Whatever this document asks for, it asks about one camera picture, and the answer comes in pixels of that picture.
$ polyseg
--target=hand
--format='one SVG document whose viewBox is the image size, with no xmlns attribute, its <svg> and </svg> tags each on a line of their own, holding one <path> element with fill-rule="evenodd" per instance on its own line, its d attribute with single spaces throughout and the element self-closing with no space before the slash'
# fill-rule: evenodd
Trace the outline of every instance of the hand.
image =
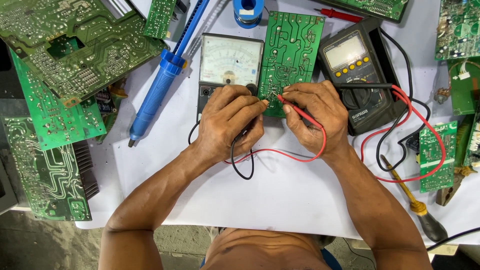
<svg viewBox="0 0 480 270">
<path fill-rule="evenodd" d="M 307 108 L 313 118 L 324 126 L 327 138 L 322 159 L 325 162 L 335 161 L 348 153 L 351 148 L 347 140 L 348 112 L 330 81 L 297 83 L 285 87 L 283 92 L 286 100 Z M 287 126 L 299 142 L 313 154 L 318 154 L 323 145 L 322 131 L 314 125 L 307 127 L 291 106 L 284 105 L 283 111 L 287 116 Z"/>
<path fill-rule="evenodd" d="M 205 155 L 205 161 L 215 164 L 228 160 L 233 140 L 253 120 L 235 143 L 234 156 L 248 152 L 264 135 L 262 113 L 267 105 L 267 100 L 260 101 L 244 86 L 218 87 L 202 112 L 198 138 L 192 146 Z"/>
</svg>

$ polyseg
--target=blue desoldering pump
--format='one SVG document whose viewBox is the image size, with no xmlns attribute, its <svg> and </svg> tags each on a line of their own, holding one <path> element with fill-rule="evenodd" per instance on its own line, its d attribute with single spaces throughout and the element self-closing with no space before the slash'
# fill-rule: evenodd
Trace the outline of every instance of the blue desoldering pump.
<svg viewBox="0 0 480 270">
<path fill-rule="evenodd" d="M 172 85 L 173 80 L 180 74 L 184 65 L 186 65 L 185 59 L 181 56 L 187 48 L 187 44 L 190 41 L 208 2 L 209 0 L 198 0 L 173 52 L 163 49 L 161 53 L 162 60 L 160 61 L 160 70 L 156 74 L 155 80 L 150 86 L 144 102 L 142 103 L 140 110 L 138 110 L 137 117 L 130 128 L 130 141 L 128 142 L 128 147 L 132 147 L 135 141 L 139 140 L 145 134 L 145 131 L 155 116 L 158 107 L 162 104 L 165 94 Z"/>
</svg>

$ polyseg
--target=forearm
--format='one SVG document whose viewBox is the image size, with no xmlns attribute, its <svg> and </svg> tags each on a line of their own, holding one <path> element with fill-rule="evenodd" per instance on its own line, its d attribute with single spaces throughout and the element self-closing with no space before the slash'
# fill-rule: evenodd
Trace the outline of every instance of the forearm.
<svg viewBox="0 0 480 270">
<path fill-rule="evenodd" d="M 425 249 L 415 223 L 397 199 L 348 148 L 342 160 L 327 162 L 342 186 L 348 212 L 372 249 Z"/>
<path fill-rule="evenodd" d="M 150 176 L 120 204 L 106 228 L 114 232 L 158 228 L 190 182 L 213 166 L 201 153 L 195 143 L 191 144 Z"/>
</svg>

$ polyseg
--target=multimeter holster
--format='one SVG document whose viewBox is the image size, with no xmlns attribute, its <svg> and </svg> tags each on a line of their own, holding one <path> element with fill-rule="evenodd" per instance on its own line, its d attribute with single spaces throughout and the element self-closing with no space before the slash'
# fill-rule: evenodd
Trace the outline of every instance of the multimeter holster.
<svg viewBox="0 0 480 270">
<path fill-rule="evenodd" d="M 325 79 L 331 82 L 392 83 L 400 87 L 376 18 L 367 17 L 322 40 L 317 58 Z M 406 112 L 406 104 L 391 89 L 337 91 L 348 110 L 348 133 L 352 136 L 377 129 Z"/>
</svg>

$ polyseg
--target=solder wire spool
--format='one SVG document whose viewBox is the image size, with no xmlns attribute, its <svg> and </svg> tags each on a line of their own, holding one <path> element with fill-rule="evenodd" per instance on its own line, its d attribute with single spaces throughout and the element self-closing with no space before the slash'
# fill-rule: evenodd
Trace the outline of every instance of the solder wire spool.
<svg viewBox="0 0 480 270">
<path fill-rule="evenodd" d="M 257 26 L 264 10 L 264 0 L 233 0 L 233 14 L 237 24 L 245 29 Z"/>
</svg>

